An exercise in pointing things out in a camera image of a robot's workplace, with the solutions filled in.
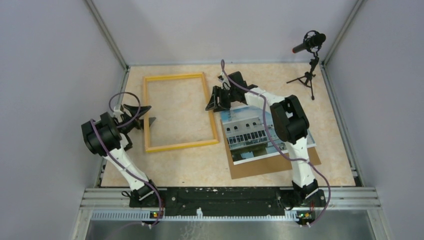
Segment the brown cardboard backing board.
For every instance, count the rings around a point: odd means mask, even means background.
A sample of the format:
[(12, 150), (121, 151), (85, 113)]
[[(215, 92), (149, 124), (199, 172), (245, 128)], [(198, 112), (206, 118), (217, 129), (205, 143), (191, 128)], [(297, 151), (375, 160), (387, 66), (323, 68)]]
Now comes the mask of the brown cardboard backing board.
[(230, 149), (227, 144), (227, 140), (224, 136), (224, 130), (222, 127), (223, 137), (225, 139), (225, 150), (232, 179), (241, 179), (252, 176), (288, 171), (292, 169), (292, 163), (286, 160), (280, 154), (277, 156), (271, 156), (247, 163), (235, 165), (230, 161)]

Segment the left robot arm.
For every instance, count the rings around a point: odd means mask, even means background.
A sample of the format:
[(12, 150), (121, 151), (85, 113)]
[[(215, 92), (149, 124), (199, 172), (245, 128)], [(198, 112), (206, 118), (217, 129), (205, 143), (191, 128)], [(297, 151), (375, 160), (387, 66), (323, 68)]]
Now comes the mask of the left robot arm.
[(89, 120), (81, 125), (83, 141), (88, 150), (112, 163), (129, 185), (121, 195), (129, 198), (131, 208), (163, 208), (161, 194), (154, 182), (129, 157), (127, 151), (133, 147), (129, 133), (144, 130), (142, 119), (152, 107), (123, 104), (116, 111), (121, 121), (105, 112), (99, 121)]

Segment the yellow wooden picture frame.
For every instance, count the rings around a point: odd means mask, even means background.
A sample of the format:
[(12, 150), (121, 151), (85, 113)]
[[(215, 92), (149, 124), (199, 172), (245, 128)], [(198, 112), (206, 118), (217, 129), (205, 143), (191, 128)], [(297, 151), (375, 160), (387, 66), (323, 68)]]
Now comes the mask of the yellow wooden picture frame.
[(143, 102), (156, 122), (144, 131), (147, 153), (215, 145), (220, 142), (203, 72), (143, 77)]

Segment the building photo print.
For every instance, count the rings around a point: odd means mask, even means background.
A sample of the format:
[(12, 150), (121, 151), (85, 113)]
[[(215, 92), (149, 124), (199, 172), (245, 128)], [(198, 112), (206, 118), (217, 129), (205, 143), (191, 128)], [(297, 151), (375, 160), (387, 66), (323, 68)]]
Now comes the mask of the building photo print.
[(262, 109), (245, 105), (222, 111), (219, 115), (230, 161), (234, 165), (278, 156), (280, 153), (271, 141), (282, 153), (288, 153), (285, 143), (276, 134), (270, 113), (266, 112), (263, 117)]

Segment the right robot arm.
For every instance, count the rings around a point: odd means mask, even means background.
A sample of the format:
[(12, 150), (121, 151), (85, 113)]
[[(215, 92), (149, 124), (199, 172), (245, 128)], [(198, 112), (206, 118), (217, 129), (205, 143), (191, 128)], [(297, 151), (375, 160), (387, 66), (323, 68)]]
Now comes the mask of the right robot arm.
[(319, 173), (310, 162), (307, 150), (309, 120), (295, 95), (278, 96), (258, 86), (246, 85), (241, 73), (221, 72), (218, 77), (221, 86), (214, 86), (207, 111), (222, 112), (231, 108), (232, 102), (261, 108), (262, 114), (270, 113), (278, 138), (286, 145), (286, 160), (292, 163), (294, 188), (293, 200), (299, 206), (317, 203), (321, 200), (327, 208), (329, 199), (319, 196), (318, 182), (314, 173)]

